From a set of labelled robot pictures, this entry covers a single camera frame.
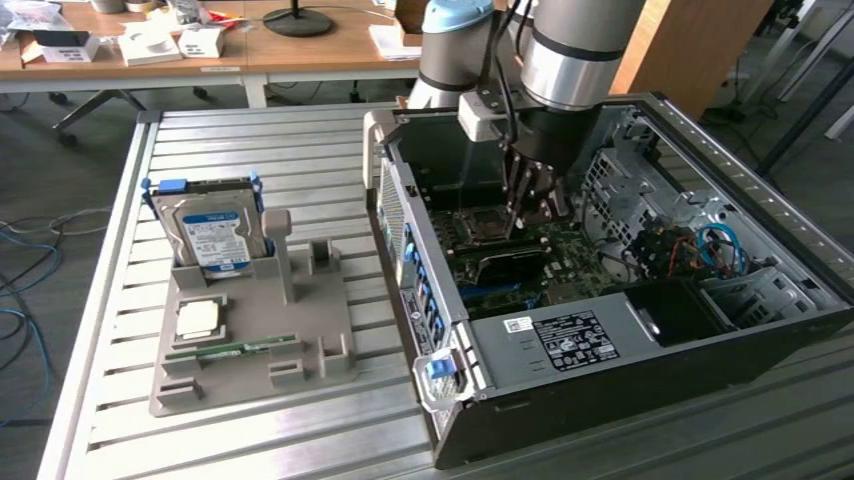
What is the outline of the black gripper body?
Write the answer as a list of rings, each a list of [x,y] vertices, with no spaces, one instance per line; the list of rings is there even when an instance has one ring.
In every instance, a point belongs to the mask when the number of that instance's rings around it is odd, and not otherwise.
[[[599,114],[599,106],[581,111],[546,107],[523,110],[514,150],[524,159],[550,167],[557,176],[563,176],[579,158]]]

